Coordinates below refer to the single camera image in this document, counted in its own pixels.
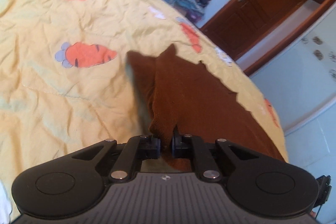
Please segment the yellow carrot print bedspread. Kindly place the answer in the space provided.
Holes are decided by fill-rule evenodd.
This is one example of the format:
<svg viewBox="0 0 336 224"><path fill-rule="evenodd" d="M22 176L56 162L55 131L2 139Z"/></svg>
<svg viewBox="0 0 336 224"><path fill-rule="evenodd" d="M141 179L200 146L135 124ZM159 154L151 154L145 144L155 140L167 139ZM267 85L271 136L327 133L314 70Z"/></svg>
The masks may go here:
<svg viewBox="0 0 336 224"><path fill-rule="evenodd" d="M126 54L178 55L209 71L287 157L274 108L234 61L163 0L1 0L1 223L13 180L100 140L141 132Z"/></svg>

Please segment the brown wooden door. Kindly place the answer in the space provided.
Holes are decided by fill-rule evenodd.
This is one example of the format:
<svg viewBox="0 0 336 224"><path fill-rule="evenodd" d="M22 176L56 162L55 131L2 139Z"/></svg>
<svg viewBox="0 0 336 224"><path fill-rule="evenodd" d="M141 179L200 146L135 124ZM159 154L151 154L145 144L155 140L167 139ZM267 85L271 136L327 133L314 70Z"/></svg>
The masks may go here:
<svg viewBox="0 0 336 224"><path fill-rule="evenodd" d="M307 0L230 0L202 32L231 58L251 50Z"/></svg>

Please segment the brown knitted sweater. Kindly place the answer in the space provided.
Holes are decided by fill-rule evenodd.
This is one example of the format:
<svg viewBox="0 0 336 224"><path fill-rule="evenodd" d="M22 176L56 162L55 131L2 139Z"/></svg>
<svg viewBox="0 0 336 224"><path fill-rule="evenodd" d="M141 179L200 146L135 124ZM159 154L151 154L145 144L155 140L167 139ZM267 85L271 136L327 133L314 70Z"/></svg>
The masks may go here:
<svg viewBox="0 0 336 224"><path fill-rule="evenodd" d="M205 64L193 64L177 56L174 45L159 56L127 53L135 87L150 114L149 131L161 140L162 157L174 169L189 171L185 159L168 151L173 131L201 137L206 143L219 138L284 161L279 149L237 101L237 94L212 75Z"/></svg>

